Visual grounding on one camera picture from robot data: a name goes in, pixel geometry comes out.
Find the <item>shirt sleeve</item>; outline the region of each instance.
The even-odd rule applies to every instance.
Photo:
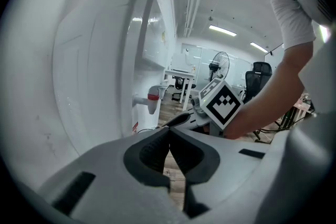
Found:
[[[296,0],[271,0],[285,49],[315,40],[311,18]]]

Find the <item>white desk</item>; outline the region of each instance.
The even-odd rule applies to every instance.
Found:
[[[174,71],[174,70],[165,70],[164,74],[167,75],[167,76],[177,76],[177,77],[181,77],[181,78],[184,79],[183,88],[182,88],[182,94],[181,94],[181,98],[180,98],[180,104],[182,104],[183,93],[184,93],[186,82],[187,82],[187,80],[189,80],[188,89],[187,89],[187,93],[186,93],[186,96],[185,96],[185,100],[184,100],[183,110],[182,111],[186,110],[187,109],[187,105],[188,105],[190,91],[191,91],[191,86],[193,85],[193,79],[194,79],[195,74],[193,74],[193,73],[184,73],[184,72]]]

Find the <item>white box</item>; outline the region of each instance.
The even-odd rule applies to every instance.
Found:
[[[198,94],[201,109],[222,130],[243,106],[234,90],[225,80],[215,78]]]

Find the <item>floor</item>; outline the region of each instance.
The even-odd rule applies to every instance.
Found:
[[[162,126],[179,112],[182,112],[183,102],[180,104],[177,101],[172,100],[172,93],[176,92],[173,87],[169,87],[165,93],[164,99],[161,101],[160,115],[159,115],[159,126]],[[192,108],[192,105],[188,103],[187,109]],[[277,129],[276,124],[269,125],[265,127],[266,129]],[[263,134],[260,133],[260,138],[264,142],[270,142],[273,139],[273,134]],[[244,137],[239,138],[239,140],[254,142],[256,139],[253,133],[248,133]],[[175,159],[172,154],[169,152],[164,164],[163,174],[168,176],[171,180],[171,192],[170,196],[176,203],[176,205],[183,209],[184,201],[184,189],[185,189],[185,177],[183,176],[181,170],[179,169]]]

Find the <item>ceiling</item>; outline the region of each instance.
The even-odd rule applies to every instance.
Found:
[[[183,37],[187,0],[174,0],[174,4],[177,34]],[[232,31],[237,36],[210,30],[211,24]],[[282,44],[280,27],[270,0],[201,0],[190,36],[234,46],[253,55],[265,53],[251,46],[251,42],[267,51]]]

